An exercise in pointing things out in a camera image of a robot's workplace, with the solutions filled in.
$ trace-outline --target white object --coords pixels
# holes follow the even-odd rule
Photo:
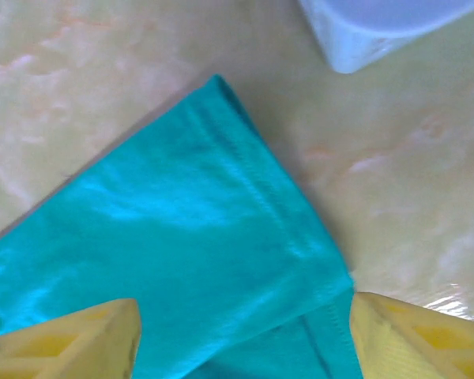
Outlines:
[[[474,0],[299,0],[332,68],[354,73],[474,11]]]

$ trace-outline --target teal cloth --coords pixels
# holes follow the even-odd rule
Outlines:
[[[214,77],[0,239],[0,334],[136,298],[135,378],[361,378],[352,285]]]

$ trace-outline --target yellow plastic object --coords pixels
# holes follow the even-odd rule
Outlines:
[[[0,379],[127,379],[140,336],[137,302],[106,302],[0,336]]]
[[[358,293],[351,327],[366,379],[474,379],[472,321]]]

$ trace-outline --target beige marble surface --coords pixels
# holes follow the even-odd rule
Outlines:
[[[341,76],[292,0],[0,0],[0,230],[216,72],[360,290],[474,319],[474,14]]]

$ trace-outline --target teal fabric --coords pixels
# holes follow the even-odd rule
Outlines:
[[[136,298],[135,378],[360,378],[352,285],[214,77],[0,239],[0,334]]]

